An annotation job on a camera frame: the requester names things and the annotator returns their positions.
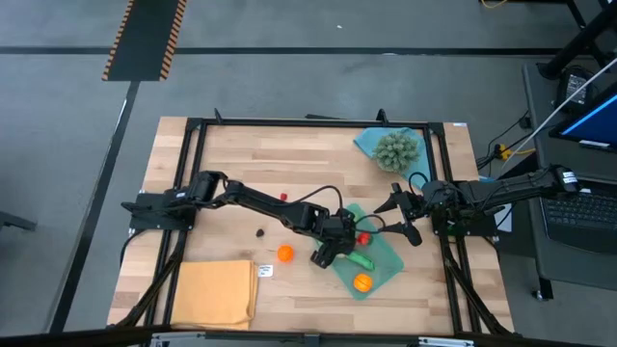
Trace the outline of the black laptop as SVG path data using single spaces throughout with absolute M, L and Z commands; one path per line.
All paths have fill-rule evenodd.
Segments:
M 563 200 L 540 199 L 546 235 L 595 254 L 617 254 L 617 183 L 590 180 Z

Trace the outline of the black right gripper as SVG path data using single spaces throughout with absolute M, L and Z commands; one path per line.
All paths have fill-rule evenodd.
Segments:
M 417 195 L 411 191 L 403 191 L 401 186 L 394 182 L 391 184 L 392 192 L 388 199 L 374 210 L 374 213 L 383 213 L 395 208 L 401 210 L 403 220 L 410 224 L 419 218 L 424 218 L 432 213 L 439 205 L 447 204 L 451 199 L 451 186 L 445 181 L 431 181 L 422 187 L 422 194 Z M 408 226 L 399 222 L 380 228 L 381 232 L 407 234 Z

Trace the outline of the folded orange cloth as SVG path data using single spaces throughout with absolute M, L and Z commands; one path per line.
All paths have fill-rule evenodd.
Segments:
M 183 262 L 171 323 L 247 330 L 255 317 L 256 265 L 251 260 Z

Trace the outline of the black power adapter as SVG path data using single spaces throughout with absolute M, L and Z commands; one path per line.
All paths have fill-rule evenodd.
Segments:
M 595 96 L 596 87 L 589 84 L 580 92 L 577 90 L 592 77 L 591 70 L 578 65 L 563 70 L 555 99 L 556 106 L 563 104 L 561 112 L 573 115 L 585 110 Z

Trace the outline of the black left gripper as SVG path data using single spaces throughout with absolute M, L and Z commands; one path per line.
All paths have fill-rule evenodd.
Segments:
M 328 210 L 318 212 L 309 234 L 318 243 L 310 261 L 326 269 L 339 254 L 352 252 L 356 244 L 354 218 L 355 215 L 345 208 L 339 208 L 334 215 Z

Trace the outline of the monitor with blue screen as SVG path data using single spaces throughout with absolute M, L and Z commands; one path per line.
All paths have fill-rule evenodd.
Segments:
M 603 90 L 583 112 L 561 121 L 550 136 L 583 147 L 617 152 L 617 81 Z

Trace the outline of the spiky green artificial plant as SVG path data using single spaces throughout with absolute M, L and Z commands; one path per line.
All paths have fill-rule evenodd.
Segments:
M 418 140 L 403 131 L 395 131 L 382 136 L 372 154 L 381 170 L 403 174 L 419 159 Z

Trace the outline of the teal plastic cutting board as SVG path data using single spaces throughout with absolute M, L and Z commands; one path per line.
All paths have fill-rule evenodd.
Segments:
M 356 246 L 353 252 L 367 255 L 374 262 L 375 270 L 367 271 L 363 269 L 360 265 L 347 260 L 345 254 L 339 254 L 328 268 L 335 272 L 354 300 L 363 301 L 401 272 L 404 268 L 404 262 L 389 241 L 381 234 L 376 233 L 377 227 L 375 224 L 369 219 L 362 220 L 365 212 L 358 204 L 349 204 L 346 206 L 346 209 L 355 215 L 357 227 Z M 363 246 L 357 242 L 358 235 L 363 232 L 371 234 L 372 242 L 370 245 Z M 373 287 L 370 292 L 361 293 L 353 287 L 353 279 L 360 273 L 367 274 L 373 279 Z

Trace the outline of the dark grey equipment cart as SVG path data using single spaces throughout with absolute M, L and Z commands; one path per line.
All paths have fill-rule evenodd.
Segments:
M 533 127 L 539 126 L 553 111 L 557 82 L 544 78 L 534 64 L 522 68 L 524 93 Z M 617 153 L 559 140 L 548 131 L 538 133 L 531 143 L 536 151 L 517 165 L 531 171 L 550 164 L 573 170 L 578 181 L 592 186 L 617 189 Z M 617 291 L 617 246 L 615 254 L 601 254 L 569 246 L 550 239 L 547 235 L 548 215 L 542 199 L 529 200 L 528 209 L 535 260 L 541 280 Z

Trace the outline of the silver metal bracket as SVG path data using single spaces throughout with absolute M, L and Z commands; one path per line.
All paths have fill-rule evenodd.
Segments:
M 418 347 L 475 347 L 475 344 L 472 340 L 466 340 L 466 339 L 420 336 L 417 341 L 417 346 Z
M 181 344 L 204 340 L 205 332 L 167 332 L 153 334 L 148 347 L 178 347 Z

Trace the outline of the dark furniture foot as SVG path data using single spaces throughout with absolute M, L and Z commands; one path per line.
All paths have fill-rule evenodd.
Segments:
M 0 230 L 3 227 L 18 227 L 23 230 L 34 231 L 36 226 L 35 222 L 0 211 Z

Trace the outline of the green toy pea pod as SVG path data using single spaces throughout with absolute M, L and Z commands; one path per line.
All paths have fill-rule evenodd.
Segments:
M 351 252 L 347 254 L 345 258 L 360 265 L 361 267 L 363 267 L 363 269 L 367 271 L 375 270 L 374 262 L 367 255 L 361 254 L 359 252 Z

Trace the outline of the black aluminium table frame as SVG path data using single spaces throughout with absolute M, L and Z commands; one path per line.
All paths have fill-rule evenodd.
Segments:
M 331 120 L 226 119 L 193 126 L 185 118 L 164 117 L 142 187 L 160 193 L 174 185 L 177 172 L 199 167 L 273 196 L 310 195 L 331 208 L 345 201 L 371 211 L 388 197 L 392 179 L 355 146 L 362 128 L 358 120 L 343 126 Z M 423 239 L 419 247 L 401 235 L 389 236 L 404 268 L 363 301 L 352 298 L 334 271 L 310 261 L 312 240 L 235 206 L 203 210 L 189 232 L 184 257 L 274 266 L 271 278 L 257 282 L 253 332 L 450 335 L 439 242 L 428 220 L 417 226 Z M 260 228 L 265 234 L 256 237 Z M 294 249 L 292 261 L 278 261 L 280 245 Z

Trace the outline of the black metal stand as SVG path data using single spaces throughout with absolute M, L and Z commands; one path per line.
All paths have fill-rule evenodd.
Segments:
M 600 67 L 607 67 L 608 55 L 596 45 L 596 38 L 609 28 L 617 31 L 617 0 L 598 0 L 601 10 L 589 23 L 585 22 L 575 0 L 563 2 L 574 17 L 579 33 L 548 63 L 538 65 L 540 74 L 551 80 L 560 77 L 571 61 L 583 53 L 590 54 Z

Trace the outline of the black mat with striped edges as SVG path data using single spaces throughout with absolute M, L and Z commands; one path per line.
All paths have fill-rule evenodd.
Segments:
M 165 81 L 187 0 L 128 0 L 101 79 Z

